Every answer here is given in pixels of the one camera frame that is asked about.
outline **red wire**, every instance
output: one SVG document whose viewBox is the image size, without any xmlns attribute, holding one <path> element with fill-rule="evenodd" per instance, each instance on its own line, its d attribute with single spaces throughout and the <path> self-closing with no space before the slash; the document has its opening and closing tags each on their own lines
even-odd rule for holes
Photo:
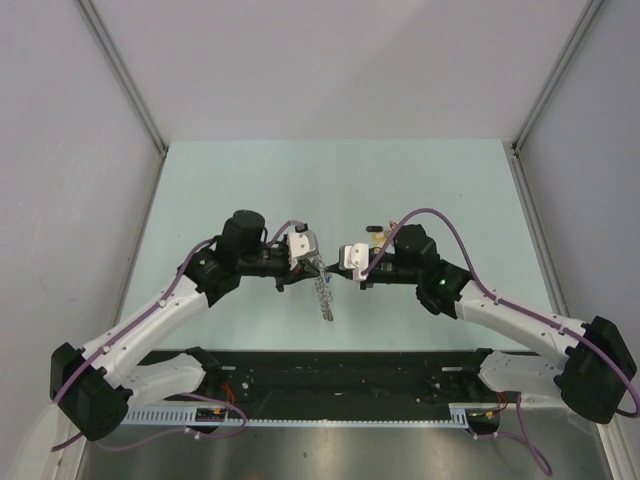
<svg viewBox="0 0 640 480">
<path fill-rule="evenodd" d="M 236 396 L 233 393 L 233 390 L 231 390 L 231 387 L 229 386 L 228 383 L 223 383 L 222 384 L 222 388 L 224 388 L 225 392 L 227 392 L 227 398 L 231 398 L 231 404 L 235 405 L 236 403 Z"/>
<path fill-rule="evenodd" d="M 509 406 L 509 399 L 504 393 L 498 392 L 498 400 L 500 401 L 500 403 L 504 403 L 504 407 L 500 407 L 500 410 L 498 410 L 498 413 L 504 412 Z"/>
</svg>

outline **white wall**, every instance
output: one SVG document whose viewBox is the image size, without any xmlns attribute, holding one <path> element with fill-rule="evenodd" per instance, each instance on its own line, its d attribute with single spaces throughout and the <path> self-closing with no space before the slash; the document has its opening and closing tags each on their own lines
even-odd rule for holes
<svg viewBox="0 0 640 480">
<path fill-rule="evenodd" d="M 572 313 L 616 322 L 640 364 L 639 23 L 640 2 L 609 2 L 523 161 Z"/>
<path fill-rule="evenodd" d="M 172 140 L 512 140 L 587 0 L 96 0 Z"/>
<path fill-rule="evenodd" d="M 159 157 L 72 1 L 0 6 L 0 478 L 51 352 L 113 320 Z"/>
</svg>

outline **white cable tray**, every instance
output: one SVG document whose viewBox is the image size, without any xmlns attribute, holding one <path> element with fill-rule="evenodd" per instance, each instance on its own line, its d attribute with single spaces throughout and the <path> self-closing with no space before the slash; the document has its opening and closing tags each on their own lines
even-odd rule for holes
<svg viewBox="0 0 640 480">
<path fill-rule="evenodd" d="M 199 408 L 215 408 L 202 405 L 158 405 L 143 407 L 129 412 L 122 421 L 123 425 L 158 426 L 199 426 L 217 427 L 238 426 L 239 419 L 196 420 Z M 397 420 L 397 421 L 342 421 L 342 420 L 249 420 L 251 427 L 395 427 L 395 428 L 468 428 L 467 416 L 463 408 L 449 407 L 451 420 Z"/>
</svg>

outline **black mount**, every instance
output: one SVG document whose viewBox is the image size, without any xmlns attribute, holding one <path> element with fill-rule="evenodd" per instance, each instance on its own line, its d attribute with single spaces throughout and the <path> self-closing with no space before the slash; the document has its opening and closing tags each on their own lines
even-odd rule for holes
<svg viewBox="0 0 640 480">
<path fill-rule="evenodd" d="M 308 261 L 291 270 L 286 242 L 265 246 L 262 233 L 265 220 L 259 213 L 239 210 L 224 224 L 216 238 L 215 250 L 203 248 L 187 265 L 185 275 L 197 284 L 197 291 L 207 295 L 211 307 L 230 291 L 238 288 L 241 277 L 273 277 L 276 289 L 315 278 L 320 272 Z"/>
<path fill-rule="evenodd" d="M 401 227 L 393 239 L 393 247 L 395 254 L 386 253 L 360 288 L 379 283 L 417 285 L 416 297 L 424 308 L 434 315 L 444 313 L 458 318 L 455 302 L 460 300 L 460 292 L 471 280 L 471 274 L 440 258 L 435 240 L 422 225 Z M 374 249 L 370 249 L 369 261 L 375 256 Z M 339 264 L 331 265 L 327 271 L 351 279 L 351 271 L 340 270 Z"/>
<path fill-rule="evenodd" d="M 84 363 L 84 352 L 70 344 L 61 345 L 51 356 L 51 399 L 62 385 Z M 208 352 L 200 347 L 185 351 L 202 365 L 207 389 L 215 389 L 220 384 L 222 366 Z M 69 417 L 85 438 L 91 442 L 100 440 L 113 432 L 129 412 L 130 389 L 113 388 L 104 379 L 106 371 L 96 370 L 91 365 L 82 372 L 60 400 L 60 409 Z"/>
<path fill-rule="evenodd" d="M 596 317 L 585 323 L 584 338 L 593 342 L 631 380 L 637 367 L 618 328 L 609 320 Z M 595 352 L 580 343 L 566 351 L 569 360 L 554 382 L 562 391 L 562 400 L 574 412 L 596 423 L 609 423 L 627 392 L 616 373 Z"/>
</svg>

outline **white bracket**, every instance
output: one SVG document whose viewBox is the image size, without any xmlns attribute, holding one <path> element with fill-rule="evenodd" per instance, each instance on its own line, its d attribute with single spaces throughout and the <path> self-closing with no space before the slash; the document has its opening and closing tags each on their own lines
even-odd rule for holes
<svg viewBox="0 0 640 480">
<path fill-rule="evenodd" d="M 200 362 L 182 353 L 171 360 L 134 367 L 122 386 L 133 390 L 128 401 L 129 410 L 132 410 L 173 395 L 193 392 L 204 376 Z"/>
<path fill-rule="evenodd" d="M 363 282 L 367 279 L 363 271 L 369 266 L 369 245 L 354 243 L 340 248 L 340 269 L 352 270 L 352 280 Z"/>
<path fill-rule="evenodd" d="M 289 247 L 289 265 L 293 270 L 298 265 L 298 260 L 311 258 L 318 254 L 318 239 L 311 230 L 305 232 L 291 232 L 287 235 Z"/>
<path fill-rule="evenodd" d="M 494 392 L 524 392 L 559 399 L 560 389 L 553 378 L 561 373 L 542 357 L 493 352 L 480 365 L 478 377 Z"/>
</svg>

